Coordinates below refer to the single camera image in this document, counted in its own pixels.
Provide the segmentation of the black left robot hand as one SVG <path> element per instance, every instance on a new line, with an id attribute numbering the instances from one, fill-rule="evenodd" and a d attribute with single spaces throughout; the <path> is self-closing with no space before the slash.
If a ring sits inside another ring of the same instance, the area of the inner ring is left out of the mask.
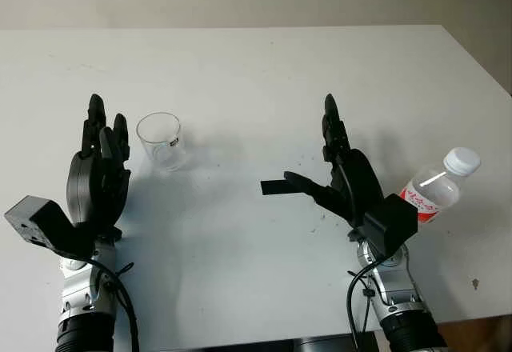
<path id="1" fill-rule="evenodd" d="M 83 123 L 82 145 L 71 161 L 66 185 L 66 200 L 72 223 L 95 237 L 118 241 L 122 231 L 116 227 L 126 204 L 130 170 L 126 118 L 117 114 L 114 125 L 106 124 L 104 102 L 97 94 L 89 101 Z"/>

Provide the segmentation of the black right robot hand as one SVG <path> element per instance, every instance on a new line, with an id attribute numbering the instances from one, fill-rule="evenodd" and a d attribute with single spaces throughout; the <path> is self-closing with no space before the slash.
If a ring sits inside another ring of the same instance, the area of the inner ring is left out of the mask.
<path id="1" fill-rule="evenodd" d="M 364 153 L 350 146 L 331 94 L 325 98 L 322 136 L 323 158 L 331 164 L 330 184 L 321 186 L 291 171 L 284 173 L 284 179 L 296 191 L 311 196 L 317 205 L 345 219 L 351 227 L 360 227 L 365 212 L 383 200 L 382 188 Z"/>

